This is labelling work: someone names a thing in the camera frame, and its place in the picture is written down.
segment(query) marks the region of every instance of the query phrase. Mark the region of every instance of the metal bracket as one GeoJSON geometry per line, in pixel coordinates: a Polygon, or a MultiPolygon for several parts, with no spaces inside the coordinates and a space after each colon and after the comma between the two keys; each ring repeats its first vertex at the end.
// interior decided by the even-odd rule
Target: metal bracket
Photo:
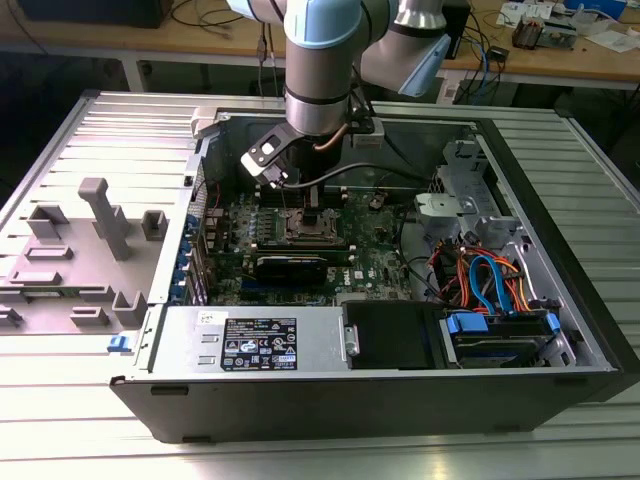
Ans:
{"type": "Polygon", "coordinates": [[[540,352],[540,359],[551,367],[575,367],[577,359],[564,332],[560,331],[540,352]]]}
{"type": "Polygon", "coordinates": [[[301,138],[303,135],[291,125],[281,123],[273,127],[242,155],[240,162],[262,185],[270,184],[276,188],[278,183],[288,177],[284,171],[286,165],[281,154],[301,138]]]}
{"type": "Polygon", "coordinates": [[[229,120],[228,115],[218,116],[218,107],[197,107],[191,115],[191,135],[201,139],[215,133],[218,123],[229,120]]]}
{"type": "Polygon", "coordinates": [[[351,357],[355,357],[360,354],[357,326],[349,325],[344,327],[344,348],[347,351],[347,355],[351,357]]]}

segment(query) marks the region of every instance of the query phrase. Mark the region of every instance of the slotted metal surface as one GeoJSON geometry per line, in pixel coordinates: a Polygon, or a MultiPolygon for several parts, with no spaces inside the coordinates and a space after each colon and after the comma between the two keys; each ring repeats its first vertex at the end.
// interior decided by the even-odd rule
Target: slotted metal surface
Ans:
{"type": "Polygon", "coordinates": [[[561,119],[551,138],[536,122],[496,124],[614,319],[638,328],[637,192],[571,120],[561,119]]]}
{"type": "MultiPolygon", "coordinates": [[[[247,100],[247,104],[251,102],[257,108],[277,106],[275,102],[247,100]]],[[[189,118],[193,109],[202,105],[215,105],[215,101],[205,96],[100,96],[83,107],[70,138],[53,153],[56,169],[42,172],[47,183],[33,189],[33,194],[40,195],[38,191],[46,188],[74,187],[79,175],[99,168],[109,174],[116,196],[133,187],[167,190],[170,197],[171,182],[179,173],[175,167],[182,164],[182,152],[192,148],[189,118]],[[105,142],[116,145],[108,142],[114,136],[125,149],[166,147],[167,152],[162,160],[153,160],[147,153],[140,155],[143,158],[132,158],[130,151],[121,151],[121,158],[112,161],[101,162],[99,158],[87,162],[83,161],[86,150],[60,158],[61,152],[75,148],[104,147],[105,142]],[[137,147],[125,139],[135,139],[137,147]],[[139,185],[131,183],[134,172],[139,175],[139,185]]],[[[627,339],[640,352],[640,249],[636,241],[640,218],[617,186],[619,179],[608,167],[602,167],[597,152],[578,138],[569,121],[542,110],[400,104],[378,109],[494,119],[627,339]]],[[[136,212],[144,211],[140,205],[148,199],[131,198],[134,201],[124,205],[135,218],[136,212]]],[[[65,208],[77,208],[72,203],[65,208]]],[[[29,233],[19,222],[11,228],[18,237],[29,233]]],[[[640,476],[637,386],[605,404],[584,404],[563,412],[532,433],[165,445],[156,442],[106,387],[111,374],[131,361],[131,357],[108,355],[109,339],[108,335],[0,337],[0,438],[5,440],[0,448],[2,478],[13,478],[12,474],[15,478],[71,475],[92,479],[121,474],[189,479],[640,476]]],[[[425,415],[434,414],[437,412],[425,411],[425,415]]]]}

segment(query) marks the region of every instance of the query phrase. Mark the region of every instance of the power supply label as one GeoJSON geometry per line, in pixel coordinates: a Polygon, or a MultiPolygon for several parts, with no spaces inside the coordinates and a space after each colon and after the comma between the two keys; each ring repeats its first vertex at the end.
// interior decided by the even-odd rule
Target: power supply label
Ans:
{"type": "Polygon", "coordinates": [[[295,318],[227,318],[222,369],[297,370],[297,337],[295,318]]]}

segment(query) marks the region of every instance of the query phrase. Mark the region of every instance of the power cable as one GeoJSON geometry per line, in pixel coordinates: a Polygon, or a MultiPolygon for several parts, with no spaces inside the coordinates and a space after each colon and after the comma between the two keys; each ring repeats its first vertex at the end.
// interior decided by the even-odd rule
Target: power cable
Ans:
{"type": "Polygon", "coordinates": [[[278,87],[278,72],[276,71],[276,53],[273,44],[273,33],[271,32],[271,24],[267,26],[267,36],[269,39],[269,56],[271,57],[271,71],[273,72],[273,84],[276,88],[276,97],[280,96],[280,88],[278,87]]]}
{"type": "Polygon", "coordinates": [[[33,43],[36,47],[38,47],[38,50],[40,50],[43,55],[49,56],[49,52],[40,44],[40,42],[38,42],[35,38],[33,38],[33,36],[25,28],[25,26],[22,25],[22,22],[20,22],[18,15],[16,14],[13,7],[11,6],[11,0],[7,0],[7,9],[9,10],[11,17],[13,18],[13,21],[16,22],[16,25],[18,25],[18,28],[22,30],[22,33],[25,34],[25,36],[31,41],[31,43],[33,43]]]}
{"type": "Polygon", "coordinates": [[[406,172],[404,170],[400,170],[399,168],[389,167],[387,165],[377,165],[375,163],[370,163],[370,162],[356,162],[356,163],[352,163],[350,165],[345,165],[344,167],[337,168],[336,170],[333,170],[331,172],[327,172],[326,174],[322,175],[321,177],[318,177],[315,180],[311,180],[309,182],[297,183],[297,184],[292,184],[292,185],[283,183],[283,184],[280,185],[280,187],[284,188],[286,190],[300,190],[300,189],[303,189],[303,188],[310,188],[310,187],[313,187],[315,185],[318,185],[319,183],[326,182],[330,178],[336,177],[336,176],[338,176],[338,175],[340,175],[342,173],[348,172],[349,170],[354,170],[356,168],[374,168],[374,169],[378,169],[378,170],[386,170],[388,172],[395,173],[396,175],[400,175],[402,177],[424,181],[424,178],[422,178],[421,176],[415,175],[415,174],[413,174],[411,172],[406,172]]]}

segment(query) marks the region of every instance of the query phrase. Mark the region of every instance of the workbench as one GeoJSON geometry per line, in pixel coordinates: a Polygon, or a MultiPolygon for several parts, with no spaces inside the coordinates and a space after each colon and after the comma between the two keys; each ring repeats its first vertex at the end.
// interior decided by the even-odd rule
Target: workbench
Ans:
{"type": "MultiPolygon", "coordinates": [[[[513,48],[513,30],[495,25],[501,4],[501,0],[473,2],[481,31],[489,37],[492,45],[511,51],[501,76],[502,82],[631,90],[640,81],[638,49],[615,53],[584,38],[578,39],[573,51],[513,48]]],[[[201,2],[200,9],[207,11],[225,8],[225,5],[222,0],[208,0],[201,2]]],[[[12,6],[23,26],[48,53],[113,58],[122,62],[131,91],[145,91],[144,75],[139,65],[145,60],[257,66],[256,46],[260,27],[250,20],[231,23],[228,33],[232,38],[225,39],[201,28],[181,25],[171,18],[167,18],[158,29],[31,22],[24,18],[16,4],[12,3],[12,6]]],[[[180,9],[178,14],[187,22],[197,22],[195,10],[189,5],[180,9]]],[[[232,12],[222,12],[213,14],[208,20],[227,20],[234,16],[232,12]]],[[[640,23],[640,13],[627,9],[621,20],[640,23]]],[[[475,25],[471,18],[468,25],[475,25]]],[[[617,25],[614,28],[624,31],[627,26],[617,25]]],[[[285,37],[280,27],[274,28],[274,44],[276,64],[283,67],[285,37]]],[[[0,6],[0,50],[39,53],[10,15],[7,2],[0,6]]],[[[266,66],[269,67],[270,62],[267,60],[266,66]]],[[[438,73],[444,78],[438,103],[451,103],[460,82],[471,77],[478,66],[471,44],[463,41],[457,57],[445,60],[438,73]]],[[[492,65],[492,69],[496,71],[497,66],[492,65]]]]}
{"type": "MultiPolygon", "coordinates": [[[[127,218],[139,219],[150,208],[171,218],[170,199],[194,148],[191,116],[221,98],[113,92],[81,98],[0,211],[0,228],[9,235],[0,238],[2,259],[22,250],[31,235],[25,219],[40,203],[90,216],[74,193],[87,175],[108,179],[112,200],[127,218]]],[[[282,109],[274,99],[246,100],[282,109]]],[[[473,111],[494,121],[640,353],[640,197],[575,120],[538,109],[375,106],[381,112],[428,110],[449,119],[473,111]]],[[[8,272],[2,266],[0,277],[8,272]]],[[[0,336],[2,478],[524,480],[640,474],[640,386],[604,404],[571,408],[533,432],[163,444],[109,390],[108,379],[134,360],[130,353],[109,354],[110,339],[101,332],[0,336]]]]}

